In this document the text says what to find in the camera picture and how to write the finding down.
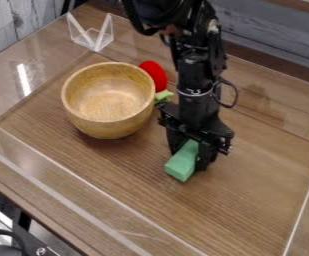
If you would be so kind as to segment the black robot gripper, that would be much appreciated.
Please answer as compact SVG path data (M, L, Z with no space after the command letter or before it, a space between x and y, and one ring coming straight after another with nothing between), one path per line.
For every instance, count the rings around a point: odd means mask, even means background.
M204 171L218 154L227 155L234 131L219 118L219 107L231 107L219 100L220 90L199 95L177 92L177 102L155 104L160 112L159 124L165 129L171 154L175 154L188 140L198 143L195 171Z

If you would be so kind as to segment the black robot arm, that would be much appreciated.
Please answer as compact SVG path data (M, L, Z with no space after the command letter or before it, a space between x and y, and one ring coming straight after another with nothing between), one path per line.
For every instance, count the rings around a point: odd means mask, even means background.
M219 119L227 55L222 26L208 0L120 0L137 33L157 35L169 48L177 73L177 101L159 103L159 124L165 128L169 151L196 143L194 169L203 171L219 154L227 154L234 131Z

